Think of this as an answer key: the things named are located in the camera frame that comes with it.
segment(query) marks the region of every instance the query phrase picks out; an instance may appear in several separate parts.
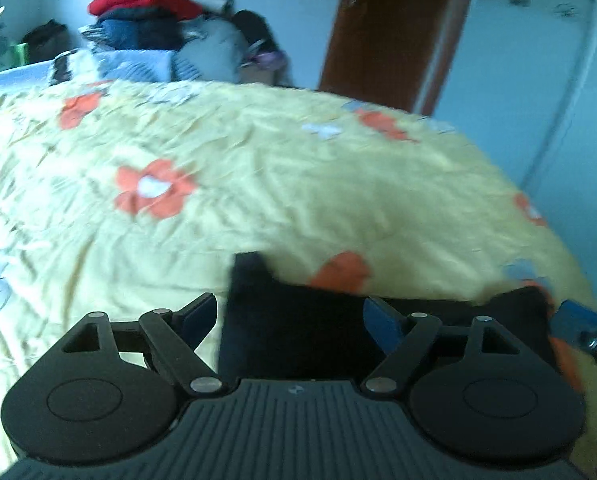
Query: silver rivet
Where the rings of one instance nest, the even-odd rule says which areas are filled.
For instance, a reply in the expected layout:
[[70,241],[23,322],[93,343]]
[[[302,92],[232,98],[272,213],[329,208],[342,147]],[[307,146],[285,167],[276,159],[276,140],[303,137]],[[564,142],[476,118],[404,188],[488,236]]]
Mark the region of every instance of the silver rivet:
[[216,377],[198,377],[190,383],[190,388],[198,394],[214,394],[223,387]]
[[389,394],[393,392],[399,385],[389,377],[373,377],[366,381],[365,387],[375,394]]

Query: black device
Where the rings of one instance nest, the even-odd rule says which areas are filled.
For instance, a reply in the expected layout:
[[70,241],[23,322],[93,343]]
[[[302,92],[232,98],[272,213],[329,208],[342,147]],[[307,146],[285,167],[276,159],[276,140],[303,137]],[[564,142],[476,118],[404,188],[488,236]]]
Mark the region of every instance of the black device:
[[6,395],[20,460],[2,479],[585,478],[567,460],[581,397],[491,317],[444,326],[368,299],[386,357],[360,384],[226,384],[194,353],[216,313],[204,294],[137,322],[83,317]]

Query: pile of clothes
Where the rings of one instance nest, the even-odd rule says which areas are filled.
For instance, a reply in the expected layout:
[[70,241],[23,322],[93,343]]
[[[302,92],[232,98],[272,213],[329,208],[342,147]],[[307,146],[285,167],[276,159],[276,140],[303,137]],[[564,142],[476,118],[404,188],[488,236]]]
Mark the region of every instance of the pile of clothes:
[[94,0],[80,28],[93,52],[168,50],[172,78],[276,83],[287,64],[265,20],[234,0]]

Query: gray garment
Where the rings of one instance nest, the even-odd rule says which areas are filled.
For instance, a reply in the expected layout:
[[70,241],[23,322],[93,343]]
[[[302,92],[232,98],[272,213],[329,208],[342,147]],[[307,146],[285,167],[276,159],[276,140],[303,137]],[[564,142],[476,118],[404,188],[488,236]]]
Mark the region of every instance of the gray garment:
[[239,67],[248,47],[243,33],[221,18],[204,20],[195,30],[204,38],[190,40],[176,53],[175,74],[178,64],[192,64],[200,72],[200,79],[240,83]]

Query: bed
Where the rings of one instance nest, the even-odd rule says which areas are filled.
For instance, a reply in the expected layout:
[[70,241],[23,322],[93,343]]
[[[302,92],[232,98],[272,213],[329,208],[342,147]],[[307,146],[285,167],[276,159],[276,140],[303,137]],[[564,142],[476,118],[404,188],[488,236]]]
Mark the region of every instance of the bed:
[[[340,254],[358,293],[479,303],[534,280],[595,306],[526,197],[431,118],[307,90],[120,80],[0,92],[0,403],[87,312],[132,320],[203,292],[234,255],[310,283]],[[216,364],[220,321],[198,349]],[[577,356],[597,462],[597,367]],[[0,472],[16,459],[0,425]]]

